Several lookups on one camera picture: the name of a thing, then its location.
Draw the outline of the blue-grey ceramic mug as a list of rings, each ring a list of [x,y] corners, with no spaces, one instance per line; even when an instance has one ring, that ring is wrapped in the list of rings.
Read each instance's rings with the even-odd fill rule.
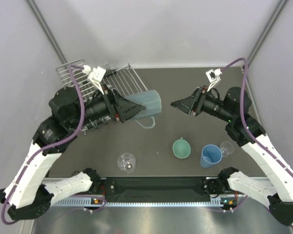
[[[153,128],[156,124],[155,116],[160,114],[162,111],[162,101],[159,93],[156,90],[148,90],[125,96],[125,98],[145,107],[143,111],[136,114],[132,119],[144,129]],[[152,124],[150,126],[144,126],[139,121],[140,119],[147,117],[152,120]]]

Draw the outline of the green teal mug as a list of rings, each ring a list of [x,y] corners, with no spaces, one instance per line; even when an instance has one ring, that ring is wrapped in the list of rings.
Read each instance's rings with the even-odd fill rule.
[[[181,137],[173,143],[172,150],[177,158],[184,159],[189,157],[191,153],[191,146]]]

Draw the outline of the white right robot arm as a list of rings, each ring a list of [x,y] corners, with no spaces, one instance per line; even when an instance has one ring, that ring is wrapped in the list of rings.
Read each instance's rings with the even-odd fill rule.
[[[227,122],[225,130],[261,168],[269,182],[257,181],[240,170],[229,167],[217,176],[223,193],[232,190],[244,193],[264,205],[281,224],[293,224],[293,170],[277,152],[259,122],[249,113],[252,101],[239,87],[231,87],[224,99],[214,96],[206,86],[197,87],[188,97],[171,106],[186,115],[204,112]]]

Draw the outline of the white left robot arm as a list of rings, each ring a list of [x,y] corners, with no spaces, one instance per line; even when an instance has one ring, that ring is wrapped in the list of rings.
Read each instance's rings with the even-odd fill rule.
[[[4,224],[36,219],[64,198],[98,192],[101,178],[91,168],[54,184],[43,180],[87,123],[104,117],[126,122],[146,108],[107,85],[88,102],[84,102],[78,85],[61,88],[49,106],[52,114],[35,132],[20,170],[8,187],[0,189]]]

